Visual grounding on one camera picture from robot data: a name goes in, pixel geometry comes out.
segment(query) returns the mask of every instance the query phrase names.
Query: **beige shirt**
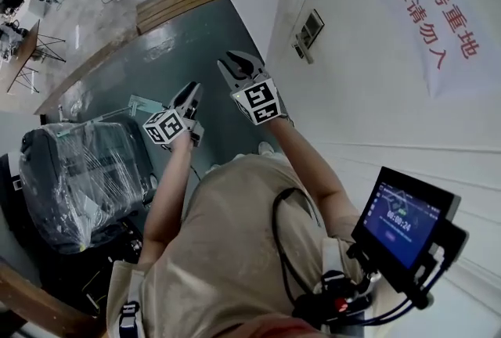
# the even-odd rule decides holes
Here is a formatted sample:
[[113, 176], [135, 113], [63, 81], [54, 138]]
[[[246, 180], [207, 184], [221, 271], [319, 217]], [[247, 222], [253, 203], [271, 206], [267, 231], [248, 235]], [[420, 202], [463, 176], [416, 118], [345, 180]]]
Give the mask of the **beige shirt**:
[[[133, 268], [147, 271], [141, 306], [148, 338], [209, 338], [259, 315], [290, 315], [271, 216], [273, 200], [293, 186], [304, 190], [292, 168], [264, 156], [245, 156], [212, 171], [193, 194], [181, 232], [153, 267], [115, 263], [108, 329], [126, 301]], [[299, 194], [280, 206], [278, 221], [287, 256], [313, 289], [322, 275], [325, 229]], [[355, 281], [360, 268], [345, 251], [356, 222], [346, 218], [335, 228], [343, 269]], [[293, 295], [301, 295], [289, 280]], [[379, 306], [377, 314], [394, 302]]]

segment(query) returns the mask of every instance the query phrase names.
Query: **table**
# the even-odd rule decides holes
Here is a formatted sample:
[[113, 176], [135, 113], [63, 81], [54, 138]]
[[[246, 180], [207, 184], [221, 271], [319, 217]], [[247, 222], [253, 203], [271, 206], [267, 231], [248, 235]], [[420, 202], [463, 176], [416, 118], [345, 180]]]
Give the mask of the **table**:
[[[66, 62], [63, 57], [56, 54], [49, 45], [54, 43], [65, 42], [63, 39], [53, 38], [51, 36], [45, 36], [43, 34], [39, 34], [40, 30], [40, 20], [30, 29], [28, 35], [24, 38], [23, 43], [19, 47], [19, 51], [17, 52], [17, 58], [13, 59], [10, 63], [4, 63], [2, 66], [2, 72], [7, 74], [6, 80], [9, 83], [9, 87], [7, 88], [7, 93], [10, 92], [10, 89], [14, 85], [14, 82], [17, 82], [20, 85], [23, 85], [25, 88], [33, 90], [34, 92], [40, 93], [34, 84], [30, 81], [27, 74], [24, 72], [25, 70], [29, 70], [35, 73], [38, 73], [37, 70], [33, 68], [27, 67], [26, 64], [28, 60], [35, 54], [40, 54], [51, 59], [56, 59], [63, 63]], [[49, 43], [44, 43], [40, 37], [49, 38], [53, 41]], [[43, 51], [41, 48], [48, 49], [49, 52]]]

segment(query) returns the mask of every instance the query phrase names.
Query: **gray floor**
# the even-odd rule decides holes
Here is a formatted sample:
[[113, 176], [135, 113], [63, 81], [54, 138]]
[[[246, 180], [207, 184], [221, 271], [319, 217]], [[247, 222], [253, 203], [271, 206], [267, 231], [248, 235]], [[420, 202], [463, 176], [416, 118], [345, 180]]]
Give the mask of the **gray floor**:
[[[71, 120], [83, 121], [128, 105], [131, 95], [167, 105], [190, 81], [204, 86], [198, 119], [205, 128], [201, 146], [195, 149], [193, 166], [201, 177], [213, 164], [224, 164], [238, 153], [256, 153], [261, 140], [271, 141], [263, 127], [255, 127], [229, 97], [217, 60], [227, 50], [258, 56], [247, 29], [229, 0], [217, 0], [177, 17], [115, 53], [98, 70], [73, 86], [61, 99]], [[58, 121], [57, 108], [48, 114]], [[138, 112], [142, 124], [150, 115]], [[153, 168], [160, 178], [169, 152], [143, 135]], [[189, 195], [197, 184], [192, 173]], [[138, 224], [143, 217], [139, 216]]]

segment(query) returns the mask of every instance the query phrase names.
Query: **hand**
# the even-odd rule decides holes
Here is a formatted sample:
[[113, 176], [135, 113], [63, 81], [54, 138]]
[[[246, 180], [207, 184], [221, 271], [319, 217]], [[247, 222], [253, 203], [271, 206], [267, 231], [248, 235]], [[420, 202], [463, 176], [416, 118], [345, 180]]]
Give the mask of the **hand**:
[[193, 140], [191, 139], [191, 132], [184, 131], [176, 139], [171, 142], [172, 152], [191, 152], [193, 149]]

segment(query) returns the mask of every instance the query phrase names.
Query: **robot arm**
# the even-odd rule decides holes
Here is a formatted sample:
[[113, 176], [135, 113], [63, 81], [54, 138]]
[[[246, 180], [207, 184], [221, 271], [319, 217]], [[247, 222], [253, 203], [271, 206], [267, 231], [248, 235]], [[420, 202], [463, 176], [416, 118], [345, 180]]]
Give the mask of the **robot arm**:
[[202, 84], [190, 82], [171, 100], [167, 109], [153, 114], [142, 126], [153, 143], [169, 145], [184, 131], [189, 131], [193, 144], [198, 147], [204, 128], [196, 120], [196, 111], [204, 93]]
[[245, 52], [226, 54], [237, 65], [236, 70], [223, 59], [218, 61], [218, 67], [232, 89], [231, 98], [245, 117], [254, 125], [275, 117], [288, 117], [278, 89], [262, 61]]

